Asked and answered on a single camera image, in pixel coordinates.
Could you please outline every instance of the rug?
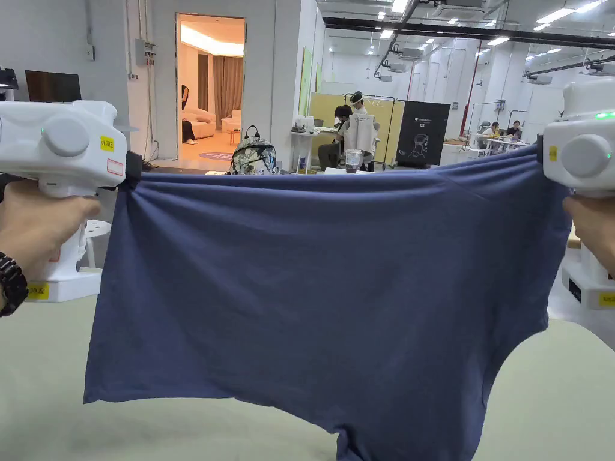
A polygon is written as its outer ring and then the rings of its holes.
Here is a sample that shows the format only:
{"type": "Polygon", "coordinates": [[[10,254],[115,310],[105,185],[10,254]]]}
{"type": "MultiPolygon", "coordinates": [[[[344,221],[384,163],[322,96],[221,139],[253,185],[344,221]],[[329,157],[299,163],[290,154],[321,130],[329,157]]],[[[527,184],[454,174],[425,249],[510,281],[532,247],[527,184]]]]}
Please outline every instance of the rug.
{"type": "Polygon", "coordinates": [[[199,157],[207,160],[223,160],[225,162],[230,162],[232,160],[232,154],[226,152],[203,152],[199,154],[199,157]]]}

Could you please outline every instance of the monitor screen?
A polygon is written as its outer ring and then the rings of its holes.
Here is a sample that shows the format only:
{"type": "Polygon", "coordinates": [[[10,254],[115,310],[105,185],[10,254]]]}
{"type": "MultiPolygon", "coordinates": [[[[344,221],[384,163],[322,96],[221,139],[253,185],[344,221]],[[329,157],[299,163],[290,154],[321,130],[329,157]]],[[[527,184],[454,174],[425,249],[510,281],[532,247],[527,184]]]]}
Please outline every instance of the monitor screen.
{"type": "Polygon", "coordinates": [[[0,90],[18,90],[17,77],[13,69],[0,70],[0,90]]]}
{"type": "Polygon", "coordinates": [[[72,103],[81,99],[76,74],[26,71],[26,82],[33,103],[72,103]]]}

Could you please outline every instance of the red label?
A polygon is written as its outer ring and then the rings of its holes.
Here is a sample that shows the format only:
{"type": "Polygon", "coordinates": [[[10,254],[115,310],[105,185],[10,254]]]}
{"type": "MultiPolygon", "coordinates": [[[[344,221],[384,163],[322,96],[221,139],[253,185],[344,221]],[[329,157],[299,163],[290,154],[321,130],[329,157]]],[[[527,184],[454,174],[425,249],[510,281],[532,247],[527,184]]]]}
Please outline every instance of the red label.
{"type": "Polygon", "coordinates": [[[124,164],[116,162],[115,160],[107,159],[107,173],[111,173],[116,176],[123,176],[124,164]]]}

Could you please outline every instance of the black poster board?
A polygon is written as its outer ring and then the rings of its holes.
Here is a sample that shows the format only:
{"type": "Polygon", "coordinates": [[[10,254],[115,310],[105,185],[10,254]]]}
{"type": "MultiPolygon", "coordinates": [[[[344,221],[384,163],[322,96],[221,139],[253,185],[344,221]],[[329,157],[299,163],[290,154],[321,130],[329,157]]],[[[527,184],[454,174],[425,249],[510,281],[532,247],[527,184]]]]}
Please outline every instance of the black poster board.
{"type": "Polygon", "coordinates": [[[404,167],[440,165],[450,104],[406,101],[395,160],[404,167]]]}

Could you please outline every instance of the white sofa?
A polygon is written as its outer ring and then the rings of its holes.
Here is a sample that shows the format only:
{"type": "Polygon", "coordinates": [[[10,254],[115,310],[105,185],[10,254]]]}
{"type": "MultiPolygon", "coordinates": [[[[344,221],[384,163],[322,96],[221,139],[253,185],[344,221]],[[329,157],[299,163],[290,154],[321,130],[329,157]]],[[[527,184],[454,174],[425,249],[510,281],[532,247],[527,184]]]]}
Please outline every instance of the white sofa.
{"type": "Polygon", "coordinates": [[[181,118],[192,124],[194,137],[199,139],[209,138],[216,132],[216,116],[202,109],[185,108],[181,112],[181,118]]]}
{"type": "Polygon", "coordinates": [[[241,111],[233,110],[232,117],[222,119],[222,131],[230,133],[233,130],[241,130],[241,111]]]}

